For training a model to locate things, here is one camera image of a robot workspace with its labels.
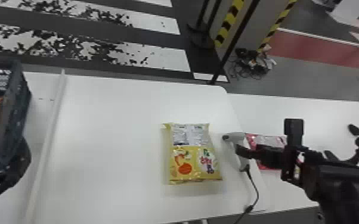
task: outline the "metal pole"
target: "metal pole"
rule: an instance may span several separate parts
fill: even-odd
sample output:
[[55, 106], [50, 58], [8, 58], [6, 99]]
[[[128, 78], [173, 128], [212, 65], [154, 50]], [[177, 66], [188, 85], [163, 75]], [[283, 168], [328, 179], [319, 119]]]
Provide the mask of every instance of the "metal pole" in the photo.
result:
[[205, 0], [202, 5], [202, 10], [200, 11], [199, 18], [197, 18], [196, 26], [199, 27], [202, 23], [203, 16], [205, 16], [206, 9], [208, 8], [209, 0]]
[[203, 49], [213, 49], [214, 41], [210, 38], [210, 29], [212, 28], [214, 18], [216, 17], [218, 8], [220, 7], [222, 0], [216, 0], [214, 3], [212, 13], [210, 14], [208, 25], [206, 30], [201, 35], [194, 35], [191, 38], [193, 44]]
[[213, 21], [214, 21], [214, 18], [216, 17], [218, 7], [220, 7], [220, 4], [221, 4], [221, 0], [216, 0], [216, 3], [214, 3], [212, 13], [210, 14], [210, 17], [209, 17], [208, 26], [206, 28], [206, 33], [207, 34], [209, 34], [210, 29], [212, 28]]
[[201, 27], [203, 17], [205, 16], [206, 9], [208, 8], [210, 0], [203, 1], [202, 9], [200, 10], [199, 16], [194, 22], [194, 20], [188, 22], [188, 28], [194, 32], [204, 32], [204, 29]]
[[241, 34], [243, 32], [243, 30], [245, 29], [246, 25], [248, 24], [250, 18], [252, 17], [253, 13], [256, 10], [256, 7], [258, 6], [260, 0], [253, 0], [252, 3], [250, 4], [249, 8], [247, 9], [246, 15], [244, 17], [244, 19], [242, 20], [241, 24], [239, 25], [231, 43], [230, 46], [228, 46], [221, 62], [220, 65], [218, 66], [218, 69], [216, 71], [216, 73], [213, 75], [212, 80], [208, 81], [209, 85], [215, 85], [218, 76], [220, 75], [220, 72], [222, 70], [222, 68], [224, 67], [224, 65], [226, 64], [227, 60], [229, 59], [232, 51], [235, 48], [235, 45], [237, 44], [239, 37], [241, 37]]

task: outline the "red package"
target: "red package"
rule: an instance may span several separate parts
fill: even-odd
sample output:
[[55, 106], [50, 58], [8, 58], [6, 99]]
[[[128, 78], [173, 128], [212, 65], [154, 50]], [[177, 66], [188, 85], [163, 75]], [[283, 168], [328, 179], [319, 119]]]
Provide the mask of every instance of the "red package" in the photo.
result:
[[[246, 140], [249, 143], [251, 150], [256, 150], [256, 145], [269, 145], [276, 148], [284, 148], [287, 144], [285, 136], [266, 136], [246, 133]], [[258, 167], [261, 170], [273, 170], [263, 166], [260, 161], [257, 161]]]

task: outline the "hazard tape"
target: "hazard tape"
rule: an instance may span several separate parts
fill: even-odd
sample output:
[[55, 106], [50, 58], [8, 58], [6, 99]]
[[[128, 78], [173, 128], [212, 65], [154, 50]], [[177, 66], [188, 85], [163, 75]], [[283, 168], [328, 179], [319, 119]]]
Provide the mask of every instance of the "hazard tape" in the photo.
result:
[[284, 19], [287, 17], [288, 13], [291, 11], [292, 7], [295, 5], [295, 3], [298, 0], [290, 0], [287, 4], [287, 7], [285, 10], [280, 14], [278, 17], [276, 23], [270, 28], [269, 33], [267, 34], [266, 38], [262, 41], [260, 47], [258, 48], [258, 52], [262, 52], [263, 48], [266, 46], [266, 44], [270, 41], [276, 30], [280, 27], [281, 23], [284, 21]]
[[234, 0], [232, 6], [228, 10], [227, 15], [225, 16], [224, 22], [221, 25], [220, 30], [218, 31], [217, 37], [214, 40], [216, 47], [221, 47], [224, 43], [225, 38], [227, 38], [228, 33], [231, 29], [231, 26], [234, 25], [237, 14], [241, 11], [243, 7], [243, 0]]

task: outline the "yellow snack bag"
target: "yellow snack bag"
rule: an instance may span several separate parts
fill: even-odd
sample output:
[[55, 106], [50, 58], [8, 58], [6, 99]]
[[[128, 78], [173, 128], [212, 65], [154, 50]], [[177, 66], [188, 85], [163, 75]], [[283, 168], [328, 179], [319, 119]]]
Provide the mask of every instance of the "yellow snack bag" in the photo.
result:
[[170, 133], [169, 183], [222, 180], [209, 124], [164, 124]]

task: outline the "white table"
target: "white table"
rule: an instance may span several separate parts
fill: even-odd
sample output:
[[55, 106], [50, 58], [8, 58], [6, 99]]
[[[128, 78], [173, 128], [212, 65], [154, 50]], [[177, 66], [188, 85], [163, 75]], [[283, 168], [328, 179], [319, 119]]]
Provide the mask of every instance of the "white table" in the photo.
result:
[[0, 196], [0, 224], [22, 224], [58, 88], [58, 74], [25, 73], [25, 78], [32, 92], [32, 100], [24, 137], [32, 154], [32, 162], [20, 182]]
[[[18, 185], [0, 196], [0, 223], [168, 223], [241, 213], [255, 193], [221, 135], [282, 135], [286, 117], [305, 119], [305, 145], [340, 158], [355, 149], [346, 125], [359, 126], [359, 102], [227, 95], [217, 86], [140, 80], [39, 73], [26, 78], [33, 100], [24, 135], [33, 161]], [[211, 123], [225, 180], [163, 183], [164, 122]], [[252, 175], [262, 196], [256, 211], [316, 206], [278, 172], [260, 176], [253, 164]]]
[[[331, 150], [340, 159], [355, 153], [355, 138], [346, 127], [350, 123], [359, 127], [359, 102], [238, 94], [229, 97], [244, 132], [283, 135], [285, 118], [302, 118], [304, 145], [318, 151]], [[282, 182], [279, 172], [261, 173], [267, 187], [272, 188], [272, 206], [266, 212], [317, 206], [303, 190]]]
[[[168, 185], [162, 123], [210, 123], [222, 182]], [[218, 86], [69, 76], [28, 223], [169, 223], [237, 214], [254, 198], [224, 133], [241, 131]], [[262, 194], [264, 185], [253, 164]], [[267, 207], [262, 198], [256, 210]]]

